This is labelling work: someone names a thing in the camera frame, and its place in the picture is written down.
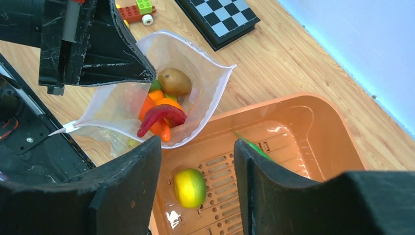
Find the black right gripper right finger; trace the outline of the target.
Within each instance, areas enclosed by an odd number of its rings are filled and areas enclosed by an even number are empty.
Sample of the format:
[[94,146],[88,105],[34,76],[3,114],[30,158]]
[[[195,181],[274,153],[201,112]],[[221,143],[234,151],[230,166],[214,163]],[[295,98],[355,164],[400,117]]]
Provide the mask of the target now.
[[234,168],[246,235],[412,235],[412,171],[347,171],[326,182],[266,159],[242,140]]

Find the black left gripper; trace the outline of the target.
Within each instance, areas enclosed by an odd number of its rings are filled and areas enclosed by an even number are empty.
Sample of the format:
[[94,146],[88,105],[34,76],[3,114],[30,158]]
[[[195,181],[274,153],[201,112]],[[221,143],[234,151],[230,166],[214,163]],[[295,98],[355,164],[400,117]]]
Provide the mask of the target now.
[[0,39],[40,49],[48,94],[156,77],[113,0],[2,0]]

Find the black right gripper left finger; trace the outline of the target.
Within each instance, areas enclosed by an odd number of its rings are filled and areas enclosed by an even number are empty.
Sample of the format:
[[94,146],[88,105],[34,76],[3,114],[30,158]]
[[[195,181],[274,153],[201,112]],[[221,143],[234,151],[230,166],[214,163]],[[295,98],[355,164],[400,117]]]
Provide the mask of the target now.
[[0,185],[3,235],[145,235],[161,167],[153,136],[62,183]]

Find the green chili pepper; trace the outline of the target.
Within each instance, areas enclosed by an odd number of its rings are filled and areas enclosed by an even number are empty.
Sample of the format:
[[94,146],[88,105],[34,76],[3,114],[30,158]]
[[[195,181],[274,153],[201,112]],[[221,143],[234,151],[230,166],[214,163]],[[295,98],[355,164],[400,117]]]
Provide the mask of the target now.
[[245,139],[244,137],[242,137],[240,134],[238,134],[237,132],[235,132],[234,130],[231,130],[237,137],[239,137],[242,141],[244,141],[246,144],[248,144],[251,148],[253,148],[256,152],[258,152],[261,156],[269,159],[270,161],[275,162],[271,157],[269,157],[260,147],[258,147],[257,145],[255,145],[254,143],[248,141],[247,139]]

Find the green leafy toy vegetable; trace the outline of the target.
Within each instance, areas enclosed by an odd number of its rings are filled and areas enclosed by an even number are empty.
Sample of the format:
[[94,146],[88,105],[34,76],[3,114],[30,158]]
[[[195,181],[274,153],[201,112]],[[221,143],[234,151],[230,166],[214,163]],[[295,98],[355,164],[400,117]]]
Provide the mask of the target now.
[[[161,85],[160,85],[160,83],[159,83],[159,81],[158,81],[158,80],[155,80],[155,81],[151,84],[150,89],[149,89],[149,92],[154,91],[154,90],[162,90],[162,91],[163,91],[163,89],[161,88]],[[177,98],[176,98],[176,97],[170,96],[170,95],[168,95],[168,94],[167,94],[167,93],[165,93],[165,92],[164,92],[164,96],[165,96],[165,98],[170,98],[170,99],[172,99],[172,100],[177,101]]]

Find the orange plastic basket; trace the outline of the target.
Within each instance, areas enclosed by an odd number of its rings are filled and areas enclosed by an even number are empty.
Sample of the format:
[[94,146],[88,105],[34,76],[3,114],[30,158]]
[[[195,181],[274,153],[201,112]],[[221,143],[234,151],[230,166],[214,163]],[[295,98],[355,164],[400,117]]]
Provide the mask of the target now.
[[[241,235],[233,147],[239,136],[296,174],[325,181],[346,170],[363,170],[344,118],[326,99],[299,93],[213,116],[187,144],[165,149],[150,220],[155,235]],[[201,172],[205,202],[183,208],[173,178],[181,170]]]

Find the brown potato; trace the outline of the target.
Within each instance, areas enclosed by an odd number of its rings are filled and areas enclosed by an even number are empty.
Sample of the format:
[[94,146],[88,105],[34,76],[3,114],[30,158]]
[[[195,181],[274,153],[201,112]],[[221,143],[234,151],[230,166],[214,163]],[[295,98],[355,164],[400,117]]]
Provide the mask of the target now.
[[189,76],[176,68],[166,68],[160,71],[158,81],[162,90],[170,96],[185,96],[192,91],[192,81]]

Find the orange toy carrot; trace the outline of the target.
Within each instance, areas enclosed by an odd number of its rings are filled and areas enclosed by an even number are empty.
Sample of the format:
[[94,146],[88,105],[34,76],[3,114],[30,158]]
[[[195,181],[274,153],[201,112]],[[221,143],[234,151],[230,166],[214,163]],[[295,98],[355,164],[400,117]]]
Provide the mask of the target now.
[[[155,102],[151,99],[149,95],[146,96],[143,105],[141,107],[140,113],[139,113],[139,120],[141,122],[144,121],[144,116],[146,112],[156,106]],[[162,141],[169,141],[171,139],[171,131],[170,127],[167,125],[164,119],[161,119],[159,121],[156,121],[149,129],[154,135],[157,135],[161,138]]]

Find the orange tangerine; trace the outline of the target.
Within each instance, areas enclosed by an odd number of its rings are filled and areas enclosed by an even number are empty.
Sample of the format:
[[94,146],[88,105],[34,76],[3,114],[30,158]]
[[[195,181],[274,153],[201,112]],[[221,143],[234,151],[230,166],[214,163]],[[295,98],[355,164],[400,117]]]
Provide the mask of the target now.
[[148,96],[154,101],[157,102],[160,99],[165,98],[164,92],[162,90],[154,90],[148,93]]
[[[168,105],[174,106],[174,107],[176,107],[176,108],[178,108],[178,109],[180,109],[184,112],[183,107],[178,103],[178,101],[176,101],[175,99],[172,99],[172,98],[167,98],[167,97],[161,98],[161,99],[155,101],[155,104],[156,105],[168,104]],[[173,120],[171,118],[165,118],[164,120],[166,121],[167,125],[170,128],[173,128],[173,127],[184,124],[185,119],[186,119],[186,115],[185,115],[185,118],[183,119],[183,121],[176,121],[176,120]]]

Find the clear zip top bag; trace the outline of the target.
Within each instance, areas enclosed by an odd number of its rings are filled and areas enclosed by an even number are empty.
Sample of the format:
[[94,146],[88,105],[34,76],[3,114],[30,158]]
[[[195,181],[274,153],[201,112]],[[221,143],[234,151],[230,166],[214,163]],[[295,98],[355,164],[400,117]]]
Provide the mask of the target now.
[[[192,82],[190,94],[178,99],[187,115],[185,123],[173,128],[171,139],[161,143],[163,149],[183,146],[194,139],[209,121],[233,66],[217,63],[196,44],[166,30],[150,33],[136,45],[147,56],[157,74],[165,69],[178,69]],[[63,125],[59,133],[109,141],[112,155],[118,157],[127,151],[129,140],[144,142],[152,136],[151,132],[142,138],[137,136],[141,124],[138,115],[149,90],[150,84],[139,82],[99,86],[84,114],[78,120]]]

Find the red chili pepper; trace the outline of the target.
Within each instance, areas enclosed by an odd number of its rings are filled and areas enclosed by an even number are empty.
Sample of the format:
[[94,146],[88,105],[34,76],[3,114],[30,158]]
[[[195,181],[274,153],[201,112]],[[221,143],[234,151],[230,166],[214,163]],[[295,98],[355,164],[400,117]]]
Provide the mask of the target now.
[[143,116],[140,128],[137,132],[137,136],[142,138],[155,125],[157,131],[152,132],[162,138],[163,141],[169,141],[171,134],[170,128],[166,124],[166,120],[171,125],[176,127],[178,125],[184,124],[186,119],[186,113],[175,106],[169,104],[154,106],[150,108]]

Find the red green toy block car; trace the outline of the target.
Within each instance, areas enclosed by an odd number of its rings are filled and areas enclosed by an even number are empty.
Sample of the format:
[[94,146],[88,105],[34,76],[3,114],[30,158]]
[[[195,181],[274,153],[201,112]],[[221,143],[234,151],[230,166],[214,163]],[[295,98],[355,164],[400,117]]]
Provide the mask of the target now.
[[119,10],[124,23],[129,28],[130,23],[142,22],[145,26],[154,23],[153,14],[156,13],[156,7],[149,0],[136,0],[135,5],[121,7],[115,4]]

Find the yellow green toy lemon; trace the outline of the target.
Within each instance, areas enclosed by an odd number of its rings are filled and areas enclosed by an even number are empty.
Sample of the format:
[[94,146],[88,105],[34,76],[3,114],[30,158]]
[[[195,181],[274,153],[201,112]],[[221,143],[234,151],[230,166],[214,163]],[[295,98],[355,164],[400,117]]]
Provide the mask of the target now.
[[184,208],[199,208],[206,199],[206,183],[201,172],[188,168],[174,176],[176,198]]

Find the black grey chessboard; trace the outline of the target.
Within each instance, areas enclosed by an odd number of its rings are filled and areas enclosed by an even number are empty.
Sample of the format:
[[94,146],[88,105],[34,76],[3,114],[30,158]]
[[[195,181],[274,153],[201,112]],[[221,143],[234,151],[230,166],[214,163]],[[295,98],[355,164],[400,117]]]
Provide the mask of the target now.
[[175,0],[214,51],[255,29],[260,18],[245,0]]

